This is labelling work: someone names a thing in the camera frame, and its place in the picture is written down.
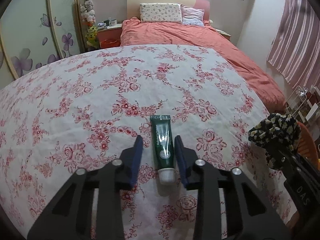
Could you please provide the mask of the white mug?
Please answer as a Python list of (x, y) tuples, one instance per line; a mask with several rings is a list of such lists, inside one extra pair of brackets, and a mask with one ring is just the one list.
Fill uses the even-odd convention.
[(116, 19), (112, 19), (112, 20), (109, 20), (109, 26), (115, 26), (117, 24), (117, 20)]

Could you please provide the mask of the floral white pillow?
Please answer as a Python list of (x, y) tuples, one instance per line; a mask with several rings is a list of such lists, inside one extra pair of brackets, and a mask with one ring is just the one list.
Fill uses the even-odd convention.
[(181, 5), (178, 3), (140, 3), (141, 22), (182, 23)]

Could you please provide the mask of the pink bed duvet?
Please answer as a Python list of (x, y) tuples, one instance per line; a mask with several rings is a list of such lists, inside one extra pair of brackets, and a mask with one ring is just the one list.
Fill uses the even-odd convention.
[(203, 27), (171, 22), (142, 23), (133, 17), (122, 23), (120, 42), (122, 46), (175, 44), (212, 48), (247, 81), (269, 112), (285, 111), (285, 96), (274, 79), (209, 23)]

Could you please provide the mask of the pink striped curtain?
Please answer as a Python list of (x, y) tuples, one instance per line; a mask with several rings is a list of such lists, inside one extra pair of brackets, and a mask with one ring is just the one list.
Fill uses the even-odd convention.
[(319, 18), (308, 0), (285, 0), (267, 62), (292, 88), (319, 87)]

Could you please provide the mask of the cream pink headboard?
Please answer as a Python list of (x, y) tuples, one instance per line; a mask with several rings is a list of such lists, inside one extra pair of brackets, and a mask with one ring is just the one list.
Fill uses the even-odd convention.
[(187, 7), (204, 10), (204, 20), (209, 20), (210, 2), (208, 0), (127, 0), (127, 19), (140, 18), (140, 3), (178, 3)]

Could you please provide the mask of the sliding wardrobe with flowers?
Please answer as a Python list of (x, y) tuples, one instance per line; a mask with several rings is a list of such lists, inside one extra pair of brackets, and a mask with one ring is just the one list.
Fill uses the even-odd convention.
[(16, 80), (84, 52), (78, 0), (10, 0), (1, 15), (1, 76)]

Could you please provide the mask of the left red nightstand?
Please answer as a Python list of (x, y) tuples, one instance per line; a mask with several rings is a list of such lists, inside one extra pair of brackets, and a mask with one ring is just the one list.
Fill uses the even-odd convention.
[(97, 38), (101, 49), (114, 48), (120, 46), (120, 36), (122, 33), (122, 24), (116, 24), (108, 28), (100, 29), (97, 32)]

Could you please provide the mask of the right bedside nightstand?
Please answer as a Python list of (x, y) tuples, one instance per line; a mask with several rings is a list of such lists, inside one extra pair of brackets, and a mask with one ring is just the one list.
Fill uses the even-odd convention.
[(231, 39), (231, 35), (229, 35), (228, 33), (226, 33), (225, 31), (223, 30), (220, 30), (220, 29), (215, 29), (220, 35), (222, 35), (224, 38), (226, 38), (227, 40), (230, 40)]

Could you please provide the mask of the hanging plush toys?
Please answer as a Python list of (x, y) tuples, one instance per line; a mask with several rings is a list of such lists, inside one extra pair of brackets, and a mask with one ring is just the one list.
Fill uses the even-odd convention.
[(96, 50), (99, 48), (99, 41), (93, 0), (82, 0), (79, 9), (85, 47), (87, 51)]

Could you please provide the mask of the floral tablecloth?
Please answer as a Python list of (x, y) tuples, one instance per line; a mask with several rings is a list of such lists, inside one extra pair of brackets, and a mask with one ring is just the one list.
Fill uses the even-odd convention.
[(213, 49), (182, 45), (93, 51), (34, 70), (1, 90), (1, 205), (26, 236), (79, 168), (103, 167), (143, 138), (137, 183), (123, 191), (126, 239), (192, 239), (197, 193), (162, 186), (150, 116), (215, 167), (242, 169), (287, 222), (296, 207), (281, 172), (248, 131), (269, 112), (244, 75)]

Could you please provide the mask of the green toothpaste tube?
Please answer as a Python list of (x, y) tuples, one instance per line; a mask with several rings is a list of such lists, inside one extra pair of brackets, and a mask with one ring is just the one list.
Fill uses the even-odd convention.
[(175, 155), (169, 115), (150, 116), (153, 149), (157, 163), (159, 182), (162, 185), (175, 183)]

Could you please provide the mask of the black floral cloth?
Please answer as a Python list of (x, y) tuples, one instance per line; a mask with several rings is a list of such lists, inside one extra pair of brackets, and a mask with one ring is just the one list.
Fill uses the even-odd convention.
[(301, 128), (292, 115), (272, 113), (248, 132), (248, 139), (265, 149), (269, 168), (280, 171), (286, 156), (297, 153)]

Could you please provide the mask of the red plastic laundry basket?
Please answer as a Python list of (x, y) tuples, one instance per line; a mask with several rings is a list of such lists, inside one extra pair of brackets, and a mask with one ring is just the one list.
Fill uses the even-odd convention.
[(301, 122), (298, 122), (298, 125), (301, 133), (297, 151), (301, 156), (308, 159), (308, 161), (310, 161), (317, 170), (319, 170), (319, 158), (316, 144), (307, 127)]

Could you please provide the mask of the striped pink pillow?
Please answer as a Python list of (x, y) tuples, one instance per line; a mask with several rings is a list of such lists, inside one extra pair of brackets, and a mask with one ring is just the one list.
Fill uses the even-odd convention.
[(192, 7), (186, 7), (181, 5), (182, 12), (182, 23), (184, 25), (196, 25), (199, 27), (204, 27), (204, 10), (195, 9)]

